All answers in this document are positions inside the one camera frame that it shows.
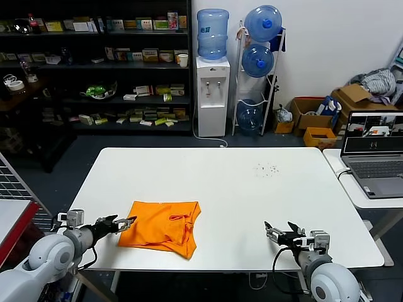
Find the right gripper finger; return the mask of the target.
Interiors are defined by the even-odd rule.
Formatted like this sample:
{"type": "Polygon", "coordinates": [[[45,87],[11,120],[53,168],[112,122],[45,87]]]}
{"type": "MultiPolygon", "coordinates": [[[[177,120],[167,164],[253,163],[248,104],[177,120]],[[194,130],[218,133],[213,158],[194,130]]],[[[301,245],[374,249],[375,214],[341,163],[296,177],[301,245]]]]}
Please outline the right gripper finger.
{"type": "Polygon", "coordinates": [[[267,221],[264,222],[266,236],[276,244],[282,244],[285,233],[277,228],[272,227],[267,221]]]}
{"type": "Polygon", "coordinates": [[[297,236],[305,236],[304,228],[300,228],[298,225],[296,225],[290,221],[288,222],[288,225],[292,229],[292,231],[297,234],[297,236]]]}

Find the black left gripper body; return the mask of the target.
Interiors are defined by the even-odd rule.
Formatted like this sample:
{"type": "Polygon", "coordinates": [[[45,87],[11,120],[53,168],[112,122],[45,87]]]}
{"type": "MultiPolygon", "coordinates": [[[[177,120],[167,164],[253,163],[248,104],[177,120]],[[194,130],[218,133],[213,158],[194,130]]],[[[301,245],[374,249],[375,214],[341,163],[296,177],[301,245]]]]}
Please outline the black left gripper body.
{"type": "Polygon", "coordinates": [[[110,220],[97,221],[93,225],[94,236],[107,236],[109,233],[115,233],[115,223],[110,220]]]}

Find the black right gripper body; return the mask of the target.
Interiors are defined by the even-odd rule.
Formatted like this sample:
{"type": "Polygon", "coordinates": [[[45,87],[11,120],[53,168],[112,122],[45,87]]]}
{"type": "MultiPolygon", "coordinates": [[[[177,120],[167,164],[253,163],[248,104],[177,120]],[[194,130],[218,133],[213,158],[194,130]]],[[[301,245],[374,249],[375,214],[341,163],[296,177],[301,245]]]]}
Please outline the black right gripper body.
{"type": "Polygon", "coordinates": [[[284,232],[278,236],[278,245],[285,245],[292,250],[309,251],[310,237],[284,232]]]}

